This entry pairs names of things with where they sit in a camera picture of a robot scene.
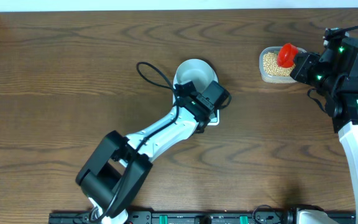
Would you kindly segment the orange measuring scoop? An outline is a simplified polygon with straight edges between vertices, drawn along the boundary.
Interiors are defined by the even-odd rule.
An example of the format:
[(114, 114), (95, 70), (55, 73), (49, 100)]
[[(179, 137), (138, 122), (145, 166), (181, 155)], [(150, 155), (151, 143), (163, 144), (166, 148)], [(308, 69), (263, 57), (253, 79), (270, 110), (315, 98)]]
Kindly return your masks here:
[(294, 58), (298, 54), (298, 48), (291, 43), (285, 44), (277, 55), (277, 65), (283, 68), (290, 68), (294, 65)]

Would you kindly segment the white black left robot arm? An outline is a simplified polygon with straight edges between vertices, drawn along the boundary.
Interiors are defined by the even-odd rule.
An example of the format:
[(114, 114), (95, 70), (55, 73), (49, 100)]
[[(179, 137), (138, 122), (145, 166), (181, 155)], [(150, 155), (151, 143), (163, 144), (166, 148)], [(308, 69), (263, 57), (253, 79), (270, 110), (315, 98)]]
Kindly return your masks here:
[(172, 109), (162, 119), (136, 133), (111, 131), (80, 169), (75, 182), (93, 204), (91, 223), (124, 223), (126, 208), (138, 194), (153, 161), (176, 143), (202, 133), (229, 92), (212, 81), (199, 92), (192, 81), (169, 84)]

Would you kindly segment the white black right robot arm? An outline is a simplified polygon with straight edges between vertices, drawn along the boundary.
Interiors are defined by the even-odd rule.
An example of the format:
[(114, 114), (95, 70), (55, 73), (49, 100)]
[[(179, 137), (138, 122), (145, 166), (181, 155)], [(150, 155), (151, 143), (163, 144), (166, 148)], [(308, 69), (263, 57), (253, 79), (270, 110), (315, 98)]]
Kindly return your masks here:
[(332, 38), (322, 54), (298, 53), (293, 61), (292, 79), (326, 100), (320, 108), (332, 119), (346, 154), (358, 223), (358, 39)]

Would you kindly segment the grey round bowl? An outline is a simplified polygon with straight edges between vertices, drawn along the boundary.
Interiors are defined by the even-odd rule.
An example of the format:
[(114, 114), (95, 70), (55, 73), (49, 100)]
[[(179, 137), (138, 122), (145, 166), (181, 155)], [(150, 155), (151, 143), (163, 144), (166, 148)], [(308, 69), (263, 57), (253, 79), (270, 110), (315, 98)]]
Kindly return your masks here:
[(202, 93), (212, 81), (218, 82), (218, 77), (208, 63), (193, 58), (179, 65), (173, 79), (174, 84), (182, 84), (188, 81), (192, 81), (196, 91)]

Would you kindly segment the white digital kitchen scale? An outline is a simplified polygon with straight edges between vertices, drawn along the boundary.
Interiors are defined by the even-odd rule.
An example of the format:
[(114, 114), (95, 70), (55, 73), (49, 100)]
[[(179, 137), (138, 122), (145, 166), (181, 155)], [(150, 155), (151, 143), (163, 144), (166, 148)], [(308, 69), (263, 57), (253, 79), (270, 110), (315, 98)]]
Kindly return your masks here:
[(219, 86), (219, 80), (215, 71), (211, 68), (178, 68), (174, 77), (174, 84), (184, 84), (192, 81), (198, 93), (214, 105), (213, 113), (209, 117), (208, 126), (219, 124), (219, 107), (223, 101), (219, 100), (219, 94), (223, 88)]

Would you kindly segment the clear plastic container of beans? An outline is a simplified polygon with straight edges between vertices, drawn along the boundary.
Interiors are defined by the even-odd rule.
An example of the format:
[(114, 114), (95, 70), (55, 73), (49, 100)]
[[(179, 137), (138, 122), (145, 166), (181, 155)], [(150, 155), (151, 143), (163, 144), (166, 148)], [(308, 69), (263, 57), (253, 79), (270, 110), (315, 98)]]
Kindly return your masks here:
[(296, 83), (290, 76), (294, 65), (288, 68), (279, 67), (277, 64), (278, 53), (282, 47), (267, 47), (259, 56), (259, 70), (262, 80), (267, 83)]

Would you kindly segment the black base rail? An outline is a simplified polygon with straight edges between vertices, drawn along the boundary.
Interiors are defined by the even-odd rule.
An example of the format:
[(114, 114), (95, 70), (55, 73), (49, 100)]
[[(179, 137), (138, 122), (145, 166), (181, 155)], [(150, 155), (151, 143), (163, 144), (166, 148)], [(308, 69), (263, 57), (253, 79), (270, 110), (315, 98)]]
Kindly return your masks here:
[[(279, 218), (273, 212), (259, 211), (253, 217), (251, 213), (153, 213), (149, 211), (129, 212), (125, 224), (255, 224), (278, 223)], [(48, 224), (89, 224), (88, 212), (50, 213)]]

